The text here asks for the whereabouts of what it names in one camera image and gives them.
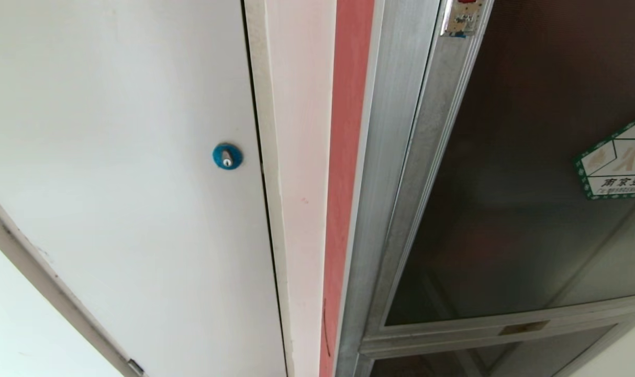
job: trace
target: green and white sticker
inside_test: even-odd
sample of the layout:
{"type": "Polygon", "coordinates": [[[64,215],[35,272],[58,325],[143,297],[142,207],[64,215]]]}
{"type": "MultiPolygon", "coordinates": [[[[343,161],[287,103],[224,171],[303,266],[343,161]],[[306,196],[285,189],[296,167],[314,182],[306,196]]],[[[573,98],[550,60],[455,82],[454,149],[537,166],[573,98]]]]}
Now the green and white sticker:
{"type": "Polygon", "coordinates": [[[588,198],[635,198],[635,121],[573,162],[588,198]]]}

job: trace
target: white wall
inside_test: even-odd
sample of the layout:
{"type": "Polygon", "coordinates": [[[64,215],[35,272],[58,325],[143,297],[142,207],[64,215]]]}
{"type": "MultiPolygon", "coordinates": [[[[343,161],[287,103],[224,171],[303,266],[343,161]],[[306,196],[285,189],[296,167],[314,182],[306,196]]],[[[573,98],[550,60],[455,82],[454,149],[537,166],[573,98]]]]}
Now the white wall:
{"type": "Polygon", "coordinates": [[[0,251],[0,377],[120,377],[0,251]]]}
{"type": "Polygon", "coordinates": [[[336,0],[246,0],[290,377],[319,374],[336,0]]]}
{"type": "Polygon", "coordinates": [[[635,377],[635,327],[571,377],[635,377]]]}

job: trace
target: frosted glass panel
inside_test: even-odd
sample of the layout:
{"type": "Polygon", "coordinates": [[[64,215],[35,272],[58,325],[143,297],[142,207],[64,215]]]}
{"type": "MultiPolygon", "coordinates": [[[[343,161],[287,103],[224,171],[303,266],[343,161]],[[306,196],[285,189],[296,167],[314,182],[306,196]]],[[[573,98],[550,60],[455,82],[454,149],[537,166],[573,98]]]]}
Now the frosted glass panel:
{"type": "Polygon", "coordinates": [[[635,198],[572,165],[634,119],[635,0],[497,0],[387,325],[635,295],[635,198]]]}

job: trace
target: metal bracket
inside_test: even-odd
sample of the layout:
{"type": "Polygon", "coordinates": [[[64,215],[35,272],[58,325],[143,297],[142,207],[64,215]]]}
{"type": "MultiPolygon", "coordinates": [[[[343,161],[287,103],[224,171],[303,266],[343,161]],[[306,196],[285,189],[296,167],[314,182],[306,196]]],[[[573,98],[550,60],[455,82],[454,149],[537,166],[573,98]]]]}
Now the metal bracket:
{"type": "Polygon", "coordinates": [[[443,15],[441,35],[472,36],[478,28],[484,0],[448,0],[443,15]]]}

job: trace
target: aluminum frame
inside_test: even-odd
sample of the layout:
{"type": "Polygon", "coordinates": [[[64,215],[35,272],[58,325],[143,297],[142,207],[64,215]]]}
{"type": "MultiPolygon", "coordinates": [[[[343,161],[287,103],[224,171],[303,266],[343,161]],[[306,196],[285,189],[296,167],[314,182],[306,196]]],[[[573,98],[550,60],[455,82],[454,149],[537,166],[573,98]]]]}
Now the aluminum frame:
{"type": "Polygon", "coordinates": [[[372,31],[380,35],[380,44],[372,57],[377,71],[367,79],[372,100],[343,287],[336,377],[368,377],[380,358],[614,325],[557,374],[569,375],[635,326],[635,296],[527,313],[384,325],[494,6],[494,0],[485,2],[474,36],[451,38],[440,36],[446,3],[376,0],[376,8],[384,11],[376,12],[382,22],[374,20],[374,29],[379,29],[372,31]],[[549,323],[540,331],[499,336],[506,325],[537,320],[549,323]]]}

